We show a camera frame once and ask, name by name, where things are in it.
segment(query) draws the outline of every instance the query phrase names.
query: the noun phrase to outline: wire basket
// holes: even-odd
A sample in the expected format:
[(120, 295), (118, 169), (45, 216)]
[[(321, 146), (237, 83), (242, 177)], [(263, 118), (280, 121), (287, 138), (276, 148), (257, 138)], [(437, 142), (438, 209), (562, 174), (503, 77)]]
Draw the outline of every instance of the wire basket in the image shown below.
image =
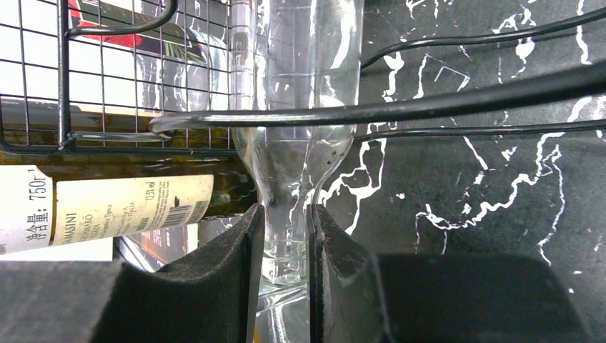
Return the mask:
[[(148, 130), (151, 119), (166, 113), (229, 108), (227, 3), (6, 0), (0, 6), (2, 151), (236, 153), (228, 128), (170, 137)], [(168, 23), (150, 30), (171, 10)], [(126, 33), (86, 33), (99, 25)]]

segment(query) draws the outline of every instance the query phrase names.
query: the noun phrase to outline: barcode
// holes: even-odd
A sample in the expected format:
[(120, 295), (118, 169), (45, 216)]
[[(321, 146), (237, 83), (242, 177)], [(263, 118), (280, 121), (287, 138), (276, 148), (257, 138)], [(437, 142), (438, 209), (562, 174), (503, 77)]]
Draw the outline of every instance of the barcode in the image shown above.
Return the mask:
[(189, 218), (189, 214), (192, 212), (191, 206), (179, 206), (177, 208), (171, 207), (169, 210), (169, 216), (160, 227), (178, 227), (185, 224)]
[(189, 221), (185, 224), (196, 224), (197, 222), (199, 222), (200, 219), (202, 219), (202, 216), (204, 215), (205, 211), (207, 210), (207, 206), (208, 206), (208, 202), (205, 202), (205, 201), (197, 202), (196, 205), (194, 206), (194, 212), (192, 213), (192, 216), (189, 218)]
[(145, 217), (145, 218), (141, 219), (141, 222), (139, 223), (139, 226), (136, 227), (136, 230), (141, 231), (141, 230), (145, 229), (147, 222), (149, 222), (149, 217)]

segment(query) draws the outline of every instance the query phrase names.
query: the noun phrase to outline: marble surface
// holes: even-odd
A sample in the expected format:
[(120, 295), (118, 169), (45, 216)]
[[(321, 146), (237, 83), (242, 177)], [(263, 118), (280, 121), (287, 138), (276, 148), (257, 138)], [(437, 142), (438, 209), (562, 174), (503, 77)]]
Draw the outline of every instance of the marble surface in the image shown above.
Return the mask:
[[(362, 56), (394, 42), (526, 29), (605, 0), (367, 1)], [(361, 78), (360, 104), (506, 83), (606, 56), (606, 22), (548, 39), (396, 53)], [(474, 116), (361, 125), (536, 124), (602, 118), (606, 96)], [(339, 224), (375, 252), (521, 254), (549, 264), (606, 342), (606, 137), (579, 134), (379, 139), (354, 145), (326, 183)]]

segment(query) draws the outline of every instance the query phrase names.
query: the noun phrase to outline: wire rack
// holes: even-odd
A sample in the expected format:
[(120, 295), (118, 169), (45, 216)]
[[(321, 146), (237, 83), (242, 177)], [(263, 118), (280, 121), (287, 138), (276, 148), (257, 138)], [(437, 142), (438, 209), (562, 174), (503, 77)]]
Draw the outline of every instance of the wire rack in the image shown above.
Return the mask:
[[(166, 113), (229, 108), (229, 5), (177, 2), (170, 20), (150, 30), (150, 21), (160, 20), (175, 4), (3, 0), (0, 149), (235, 154), (229, 128), (176, 131), (165, 139), (149, 133), (149, 121)], [(97, 26), (124, 34), (85, 32)], [(137, 142), (125, 136), (137, 136)]]

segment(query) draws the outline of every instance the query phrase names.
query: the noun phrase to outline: black marble countertop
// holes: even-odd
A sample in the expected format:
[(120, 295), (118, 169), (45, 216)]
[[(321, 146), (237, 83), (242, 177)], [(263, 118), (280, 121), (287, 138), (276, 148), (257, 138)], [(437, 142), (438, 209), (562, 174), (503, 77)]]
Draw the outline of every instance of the black marble countertop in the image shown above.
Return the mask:
[[(367, 1), (362, 56), (406, 39), (526, 29), (605, 0)], [(421, 48), (366, 70), (360, 104), (506, 83), (606, 56), (606, 22), (549, 39)], [(602, 118), (606, 96), (474, 116), (361, 125), (536, 124)], [(505, 252), (549, 264), (595, 338), (606, 342), (606, 137), (601, 131), (380, 139), (352, 147), (325, 185), (328, 210), (375, 252)]]

